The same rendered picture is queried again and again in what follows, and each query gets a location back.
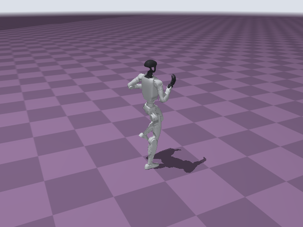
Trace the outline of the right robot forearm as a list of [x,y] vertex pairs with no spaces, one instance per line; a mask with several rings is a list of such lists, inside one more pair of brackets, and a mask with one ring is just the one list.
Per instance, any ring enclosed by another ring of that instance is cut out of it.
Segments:
[[171,93],[172,87],[167,88],[165,93],[164,93],[164,101],[167,102],[167,100],[169,99],[169,95]]

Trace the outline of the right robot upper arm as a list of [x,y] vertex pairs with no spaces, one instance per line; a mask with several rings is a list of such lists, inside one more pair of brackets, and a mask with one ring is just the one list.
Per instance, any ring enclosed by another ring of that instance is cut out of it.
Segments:
[[161,80],[155,79],[154,86],[157,88],[158,95],[160,97],[160,102],[164,103],[164,91],[163,91],[163,83]]

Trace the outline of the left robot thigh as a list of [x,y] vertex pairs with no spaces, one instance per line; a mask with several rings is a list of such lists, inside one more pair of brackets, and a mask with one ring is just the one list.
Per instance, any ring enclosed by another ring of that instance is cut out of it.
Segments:
[[[147,103],[147,102],[146,102]],[[155,104],[154,104],[155,105]],[[155,105],[156,106],[156,110],[155,110],[155,112],[156,113],[158,113],[159,115],[160,115],[160,118],[161,118],[161,122],[164,120],[164,117],[163,117],[163,115],[162,115],[162,112],[161,112],[161,110],[160,110],[160,108],[157,106],[157,105]],[[144,109],[144,105],[143,105],[143,109]]]

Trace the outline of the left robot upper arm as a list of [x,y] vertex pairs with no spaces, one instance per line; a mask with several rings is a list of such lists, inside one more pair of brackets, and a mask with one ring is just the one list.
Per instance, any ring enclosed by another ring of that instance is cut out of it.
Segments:
[[142,80],[142,76],[143,76],[144,74],[139,74],[136,78],[134,78],[131,82],[129,82],[128,84],[127,84],[127,86],[128,86],[128,88],[129,89],[133,89],[134,88],[134,85],[135,84],[137,84],[137,83],[139,83],[141,80]]

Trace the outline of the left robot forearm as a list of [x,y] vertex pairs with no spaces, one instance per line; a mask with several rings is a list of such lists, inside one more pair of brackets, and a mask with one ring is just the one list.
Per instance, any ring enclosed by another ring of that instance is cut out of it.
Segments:
[[134,89],[137,89],[137,88],[138,88],[138,89],[139,89],[139,88],[142,89],[142,84],[135,84],[135,85],[134,85]]

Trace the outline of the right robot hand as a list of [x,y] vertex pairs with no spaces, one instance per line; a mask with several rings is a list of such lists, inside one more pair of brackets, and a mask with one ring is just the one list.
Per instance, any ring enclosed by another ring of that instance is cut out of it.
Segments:
[[172,81],[171,81],[171,83],[167,86],[167,88],[170,88],[170,87],[172,87],[173,88],[173,85],[175,84],[175,82],[176,82],[176,77],[175,77],[175,75],[174,74],[172,74],[173,76],[171,76],[172,77]]

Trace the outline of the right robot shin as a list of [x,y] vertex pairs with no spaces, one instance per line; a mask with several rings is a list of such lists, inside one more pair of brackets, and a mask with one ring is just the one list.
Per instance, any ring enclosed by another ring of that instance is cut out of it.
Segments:
[[152,165],[152,161],[154,158],[154,155],[156,153],[158,142],[156,139],[151,140],[151,144],[148,145],[148,164]]

